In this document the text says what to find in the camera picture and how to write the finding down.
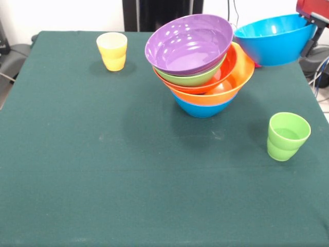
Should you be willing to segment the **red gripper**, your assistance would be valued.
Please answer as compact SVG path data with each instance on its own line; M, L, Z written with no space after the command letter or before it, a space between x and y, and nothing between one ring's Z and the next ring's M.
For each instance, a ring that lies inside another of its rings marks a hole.
M325 23L328 27L328 1L327 0L297 0L296 11L307 20L315 20ZM310 51L316 46L321 37L324 26L318 26L313 37L304 46L301 57L307 57Z

